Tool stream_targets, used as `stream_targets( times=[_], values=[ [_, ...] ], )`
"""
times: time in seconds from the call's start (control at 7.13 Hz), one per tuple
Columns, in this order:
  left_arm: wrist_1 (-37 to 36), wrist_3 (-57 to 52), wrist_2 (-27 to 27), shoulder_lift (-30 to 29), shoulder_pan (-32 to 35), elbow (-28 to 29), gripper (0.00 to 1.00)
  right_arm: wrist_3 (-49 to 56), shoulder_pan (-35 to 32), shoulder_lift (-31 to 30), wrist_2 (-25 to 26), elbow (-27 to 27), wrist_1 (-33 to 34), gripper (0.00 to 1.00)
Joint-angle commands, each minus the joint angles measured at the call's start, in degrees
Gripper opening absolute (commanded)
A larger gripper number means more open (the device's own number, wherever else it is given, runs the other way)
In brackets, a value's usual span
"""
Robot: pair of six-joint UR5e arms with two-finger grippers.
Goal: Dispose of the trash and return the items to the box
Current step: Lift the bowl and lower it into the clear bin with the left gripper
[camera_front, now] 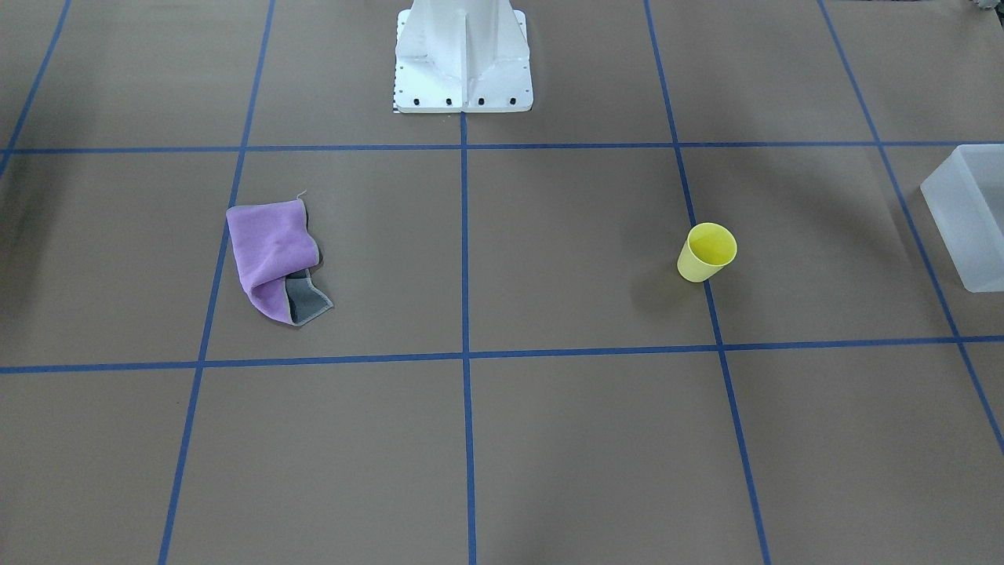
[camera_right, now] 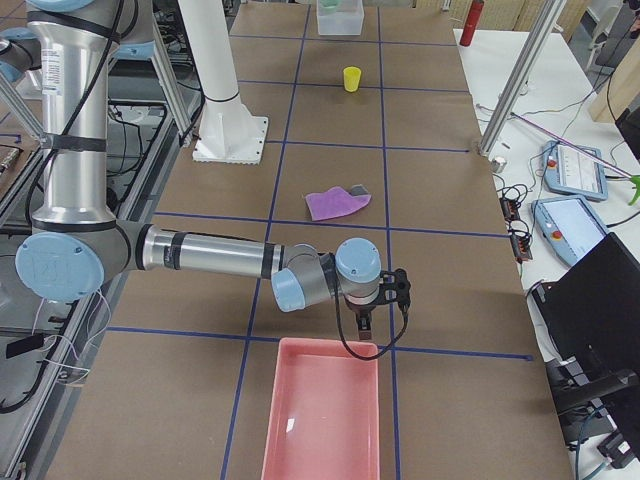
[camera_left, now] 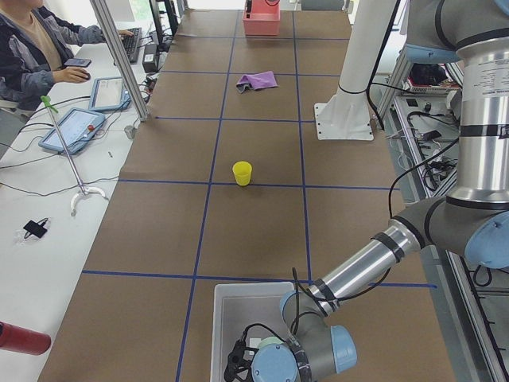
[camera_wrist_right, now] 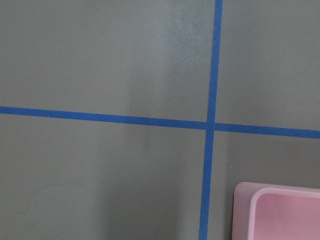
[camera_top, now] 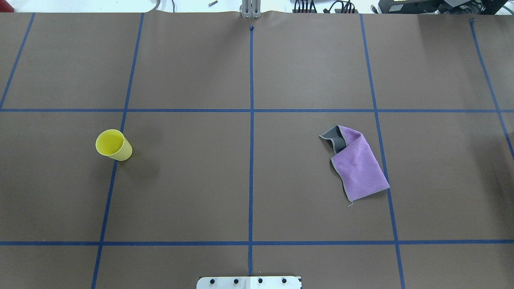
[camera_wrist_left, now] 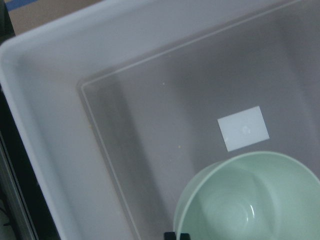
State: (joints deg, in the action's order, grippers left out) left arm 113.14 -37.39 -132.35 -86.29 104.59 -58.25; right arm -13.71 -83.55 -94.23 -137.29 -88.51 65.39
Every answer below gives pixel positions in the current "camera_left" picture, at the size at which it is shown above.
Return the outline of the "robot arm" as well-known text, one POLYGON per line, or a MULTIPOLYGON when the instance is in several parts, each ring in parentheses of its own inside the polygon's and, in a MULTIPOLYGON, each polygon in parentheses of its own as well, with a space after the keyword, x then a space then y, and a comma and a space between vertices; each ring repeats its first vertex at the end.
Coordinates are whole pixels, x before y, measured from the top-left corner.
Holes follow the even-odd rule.
POLYGON ((286 294, 280 312, 289 337, 260 345, 250 360, 230 355, 225 380, 318 381, 353 367, 352 337, 325 319, 412 252, 433 245, 487 268, 507 267, 508 4, 413 1, 406 48, 415 63, 464 63, 454 187, 392 215, 345 263, 286 294))

